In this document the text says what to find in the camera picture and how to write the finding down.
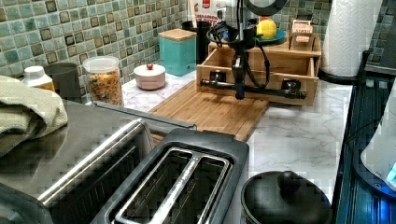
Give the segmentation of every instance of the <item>dish towel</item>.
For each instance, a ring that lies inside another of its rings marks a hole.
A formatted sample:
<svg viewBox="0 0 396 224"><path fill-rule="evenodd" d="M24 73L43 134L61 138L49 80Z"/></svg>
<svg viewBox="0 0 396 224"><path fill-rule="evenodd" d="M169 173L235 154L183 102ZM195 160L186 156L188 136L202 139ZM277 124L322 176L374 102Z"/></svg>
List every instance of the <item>dish towel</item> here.
<svg viewBox="0 0 396 224"><path fill-rule="evenodd" d="M17 144L52 133L66 123L58 94L0 76L0 157Z"/></svg>

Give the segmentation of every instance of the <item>black lid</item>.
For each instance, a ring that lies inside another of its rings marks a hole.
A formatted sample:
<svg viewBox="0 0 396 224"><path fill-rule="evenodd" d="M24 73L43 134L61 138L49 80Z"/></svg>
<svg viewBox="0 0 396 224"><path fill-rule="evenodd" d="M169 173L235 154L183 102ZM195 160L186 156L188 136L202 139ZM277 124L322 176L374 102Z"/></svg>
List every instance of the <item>black lid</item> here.
<svg viewBox="0 0 396 224"><path fill-rule="evenodd" d="M251 177L242 189L242 206L252 223L326 224L332 220L326 195L291 171Z"/></svg>

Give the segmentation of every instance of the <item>marble countertop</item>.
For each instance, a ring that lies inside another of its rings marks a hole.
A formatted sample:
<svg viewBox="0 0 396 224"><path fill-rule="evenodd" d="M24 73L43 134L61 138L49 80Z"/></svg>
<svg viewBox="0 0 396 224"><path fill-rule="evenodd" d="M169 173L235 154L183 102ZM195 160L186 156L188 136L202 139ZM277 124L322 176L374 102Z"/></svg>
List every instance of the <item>marble countertop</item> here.
<svg viewBox="0 0 396 224"><path fill-rule="evenodd" d="M166 85L156 91L142 91L134 80L128 82L122 86L125 107L148 112L194 79L195 72L184 77L166 75ZM313 106L271 103L247 140L246 178L267 171L293 171L316 184L331 202L351 93L351 86L320 80ZM244 181L230 211L240 210ZM232 223L239 217L238 211L227 216Z"/></svg>

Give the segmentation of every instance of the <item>lemon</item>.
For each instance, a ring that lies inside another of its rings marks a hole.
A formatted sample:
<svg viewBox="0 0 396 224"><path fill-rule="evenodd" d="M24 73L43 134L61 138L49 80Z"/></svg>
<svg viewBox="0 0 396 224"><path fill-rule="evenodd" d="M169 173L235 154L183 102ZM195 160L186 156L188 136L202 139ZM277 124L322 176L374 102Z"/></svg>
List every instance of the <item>lemon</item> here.
<svg viewBox="0 0 396 224"><path fill-rule="evenodd" d="M276 24L268 17L263 18L257 24L257 34L262 35L263 39L272 39L276 37Z"/></svg>

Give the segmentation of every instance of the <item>bamboo cutting board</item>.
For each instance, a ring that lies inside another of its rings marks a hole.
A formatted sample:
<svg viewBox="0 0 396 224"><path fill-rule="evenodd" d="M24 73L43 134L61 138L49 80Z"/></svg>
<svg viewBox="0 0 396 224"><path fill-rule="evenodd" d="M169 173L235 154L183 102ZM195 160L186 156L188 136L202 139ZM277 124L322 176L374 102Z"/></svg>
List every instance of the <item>bamboo cutting board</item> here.
<svg viewBox="0 0 396 224"><path fill-rule="evenodd" d="M238 101L233 96L197 92L194 86L192 81L149 112L196 124L198 131L234 134L235 139L247 141L268 108L267 101Z"/></svg>

